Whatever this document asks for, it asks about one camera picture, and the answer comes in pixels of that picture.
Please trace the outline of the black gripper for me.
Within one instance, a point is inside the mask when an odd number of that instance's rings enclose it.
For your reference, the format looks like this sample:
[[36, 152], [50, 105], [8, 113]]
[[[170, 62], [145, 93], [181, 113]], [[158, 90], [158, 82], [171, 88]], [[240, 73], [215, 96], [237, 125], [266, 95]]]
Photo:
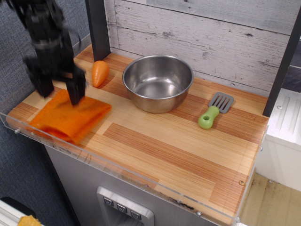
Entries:
[[77, 105], [85, 96], [85, 72], [73, 60], [72, 47], [67, 44], [53, 48], [37, 49], [36, 57], [26, 57], [24, 63], [30, 80], [42, 97], [54, 90], [53, 80], [66, 83], [72, 105]]

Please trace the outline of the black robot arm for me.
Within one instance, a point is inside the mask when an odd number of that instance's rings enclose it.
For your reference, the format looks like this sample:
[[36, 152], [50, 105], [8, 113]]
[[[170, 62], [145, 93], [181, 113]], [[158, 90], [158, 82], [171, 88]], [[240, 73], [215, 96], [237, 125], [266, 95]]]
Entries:
[[85, 72], [74, 63], [68, 29], [63, 26], [63, 12], [54, 0], [8, 0], [28, 31], [36, 57], [24, 58], [30, 80], [38, 93], [48, 97], [53, 81], [66, 84], [72, 105], [85, 96]]

